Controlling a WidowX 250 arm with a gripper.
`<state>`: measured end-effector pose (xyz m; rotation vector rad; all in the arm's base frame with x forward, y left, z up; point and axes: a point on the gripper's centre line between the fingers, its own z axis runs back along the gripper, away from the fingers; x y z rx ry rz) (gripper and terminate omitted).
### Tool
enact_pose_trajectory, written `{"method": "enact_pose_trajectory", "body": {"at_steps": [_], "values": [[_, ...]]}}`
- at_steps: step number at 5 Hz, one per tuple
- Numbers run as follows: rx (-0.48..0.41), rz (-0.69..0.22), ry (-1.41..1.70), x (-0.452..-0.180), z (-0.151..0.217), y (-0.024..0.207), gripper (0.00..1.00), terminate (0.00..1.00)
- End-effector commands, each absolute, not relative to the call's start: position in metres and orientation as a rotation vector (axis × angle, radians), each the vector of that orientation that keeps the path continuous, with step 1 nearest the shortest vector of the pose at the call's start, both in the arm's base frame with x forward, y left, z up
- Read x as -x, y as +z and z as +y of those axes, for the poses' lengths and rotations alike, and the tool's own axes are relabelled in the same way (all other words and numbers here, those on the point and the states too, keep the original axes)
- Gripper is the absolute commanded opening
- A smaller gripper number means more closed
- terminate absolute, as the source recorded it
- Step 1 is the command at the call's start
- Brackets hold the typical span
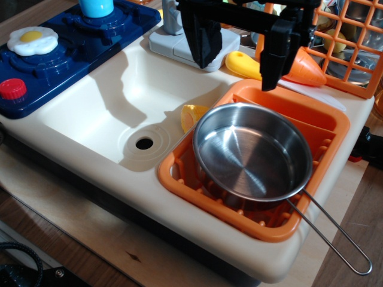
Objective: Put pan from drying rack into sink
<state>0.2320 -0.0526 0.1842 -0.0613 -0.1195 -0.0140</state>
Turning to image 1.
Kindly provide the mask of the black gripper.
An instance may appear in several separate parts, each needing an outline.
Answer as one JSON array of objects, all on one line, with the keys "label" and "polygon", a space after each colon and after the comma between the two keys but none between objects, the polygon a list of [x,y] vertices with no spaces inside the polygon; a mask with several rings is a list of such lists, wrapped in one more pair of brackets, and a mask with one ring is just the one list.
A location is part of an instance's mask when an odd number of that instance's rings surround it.
[{"label": "black gripper", "polygon": [[314,37],[314,10],[320,1],[270,1],[285,6],[276,16],[243,7],[245,1],[179,1],[178,10],[193,60],[206,68],[222,49],[221,23],[257,33],[265,33],[260,54],[262,90],[271,91],[287,75],[298,50]]}]

